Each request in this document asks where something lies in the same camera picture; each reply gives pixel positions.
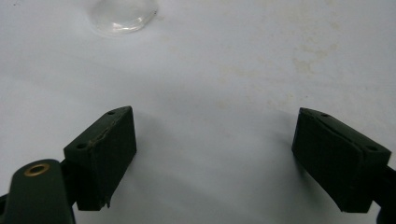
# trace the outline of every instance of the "white surface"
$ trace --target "white surface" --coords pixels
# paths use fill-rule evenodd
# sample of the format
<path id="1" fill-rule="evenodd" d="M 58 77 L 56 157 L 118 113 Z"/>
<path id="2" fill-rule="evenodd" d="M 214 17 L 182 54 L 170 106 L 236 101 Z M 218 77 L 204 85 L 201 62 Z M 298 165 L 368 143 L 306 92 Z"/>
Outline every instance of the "white surface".
<path id="1" fill-rule="evenodd" d="M 375 204 L 339 212 L 290 146 L 303 106 L 396 148 L 395 1 L 159 0 L 120 38 L 90 27 L 94 3 L 0 1 L 0 194 L 131 105 L 138 153 L 78 223 L 375 223 Z"/>

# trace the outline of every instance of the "brass grommet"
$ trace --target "brass grommet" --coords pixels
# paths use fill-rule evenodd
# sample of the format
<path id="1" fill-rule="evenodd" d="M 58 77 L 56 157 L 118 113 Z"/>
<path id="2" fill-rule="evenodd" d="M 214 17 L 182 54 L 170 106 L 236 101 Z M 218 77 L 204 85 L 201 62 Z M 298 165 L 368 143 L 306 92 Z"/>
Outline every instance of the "brass grommet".
<path id="1" fill-rule="evenodd" d="M 48 171 L 50 165 L 47 163 L 40 163 L 34 166 L 27 168 L 24 172 L 26 176 L 37 176 L 44 174 Z"/>

